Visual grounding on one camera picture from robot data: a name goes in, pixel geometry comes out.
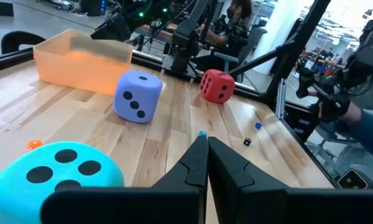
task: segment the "translucent plastic container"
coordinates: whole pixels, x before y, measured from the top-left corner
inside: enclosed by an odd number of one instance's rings
[[[132,46],[115,40],[93,40],[66,30],[33,49],[43,82],[114,95],[121,75],[131,66]]]

